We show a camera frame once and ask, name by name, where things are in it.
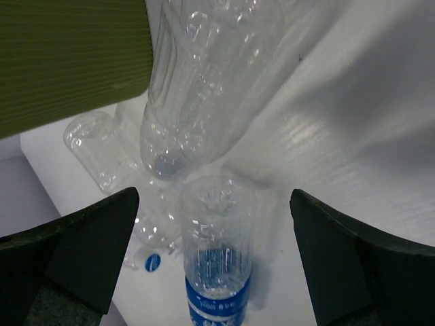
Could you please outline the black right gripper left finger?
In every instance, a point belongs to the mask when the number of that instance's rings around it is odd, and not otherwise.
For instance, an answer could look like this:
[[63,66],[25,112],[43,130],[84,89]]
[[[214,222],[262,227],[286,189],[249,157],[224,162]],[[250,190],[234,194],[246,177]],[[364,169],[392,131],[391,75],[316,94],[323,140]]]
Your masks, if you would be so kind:
[[128,187],[80,211],[1,238],[2,325],[99,325],[139,208]]

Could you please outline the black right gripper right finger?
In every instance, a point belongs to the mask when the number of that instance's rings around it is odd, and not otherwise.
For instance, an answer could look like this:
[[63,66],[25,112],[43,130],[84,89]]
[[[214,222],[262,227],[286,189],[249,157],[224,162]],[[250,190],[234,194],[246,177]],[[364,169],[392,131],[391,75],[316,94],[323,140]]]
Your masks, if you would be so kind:
[[434,324],[434,247],[376,229],[301,189],[290,210],[318,325]]

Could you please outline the small clear plastic bottle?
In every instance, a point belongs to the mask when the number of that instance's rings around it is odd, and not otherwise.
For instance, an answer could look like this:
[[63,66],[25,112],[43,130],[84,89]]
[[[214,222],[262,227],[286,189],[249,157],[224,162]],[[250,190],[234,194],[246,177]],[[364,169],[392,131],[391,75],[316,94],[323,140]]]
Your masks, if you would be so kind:
[[63,140],[106,195],[128,186],[131,177],[141,170],[134,147],[104,111],[77,116],[65,128]]

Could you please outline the blue label plastic bottle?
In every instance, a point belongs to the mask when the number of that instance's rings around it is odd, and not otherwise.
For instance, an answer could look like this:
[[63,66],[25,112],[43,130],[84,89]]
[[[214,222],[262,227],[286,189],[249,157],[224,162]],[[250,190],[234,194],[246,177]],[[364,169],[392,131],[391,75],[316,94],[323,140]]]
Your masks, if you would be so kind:
[[258,206],[235,177],[201,177],[179,197],[186,296],[193,325],[242,325]]

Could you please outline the large clear plastic bottle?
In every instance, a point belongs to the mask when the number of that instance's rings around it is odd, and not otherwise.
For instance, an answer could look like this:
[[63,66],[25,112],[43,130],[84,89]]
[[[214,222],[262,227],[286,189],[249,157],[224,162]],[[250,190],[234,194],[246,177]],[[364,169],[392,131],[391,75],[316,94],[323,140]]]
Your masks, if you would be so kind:
[[278,1],[163,1],[141,123],[143,165],[175,182],[209,162],[281,41]]

